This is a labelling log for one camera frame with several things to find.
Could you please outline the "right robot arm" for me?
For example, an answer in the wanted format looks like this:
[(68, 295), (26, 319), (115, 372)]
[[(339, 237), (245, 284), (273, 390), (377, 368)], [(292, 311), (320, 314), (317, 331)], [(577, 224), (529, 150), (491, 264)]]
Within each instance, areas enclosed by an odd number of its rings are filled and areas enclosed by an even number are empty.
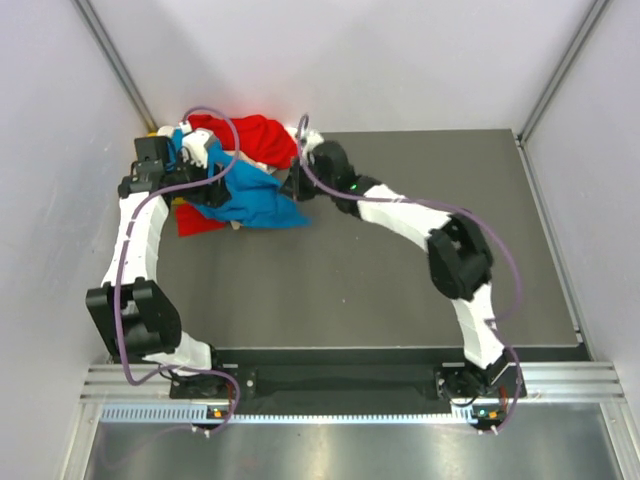
[(456, 212), (410, 201), (385, 183), (355, 171), (336, 141), (299, 140), (282, 193), (299, 201), (330, 197), (336, 208), (383, 227), (425, 254), (436, 290), (452, 302), (463, 336), (465, 362), (440, 375), (440, 391), (461, 405), (492, 394), (509, 367), (496, 332), (492, 301), (494, 257), (481, 227)]

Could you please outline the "blue t shirt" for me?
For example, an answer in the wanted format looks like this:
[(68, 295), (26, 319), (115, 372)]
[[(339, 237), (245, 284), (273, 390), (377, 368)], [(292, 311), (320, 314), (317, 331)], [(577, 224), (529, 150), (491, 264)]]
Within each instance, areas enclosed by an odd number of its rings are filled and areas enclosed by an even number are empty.
[(296, 203), (280, 193), (282, 182), (250, 160), (243, 152), (222, 180), (230, 199), (220, 207), (191, 202), (207, 219), (237, 222), (243, 227), (288, 229), (311, 224)]

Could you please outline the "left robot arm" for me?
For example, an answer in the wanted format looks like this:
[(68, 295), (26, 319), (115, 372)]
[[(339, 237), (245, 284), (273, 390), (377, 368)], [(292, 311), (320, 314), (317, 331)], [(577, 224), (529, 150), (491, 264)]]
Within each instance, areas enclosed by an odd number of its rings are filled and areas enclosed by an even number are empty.
[(220, 203), (229, 192), (206, 129), (183, 133), (168, 127), (134, 141), (136, 158), (117, 189), (120, 220), (113, 256), (85, 305), (126, 380), (139, 386), (132, 366), (145, 362), (174, 384), (174, 396), (210, 398), (235, 392), (215, 348), (183, 329), (180, 314), (157, 279), (161, 235), (172, 201), (180, 196)]

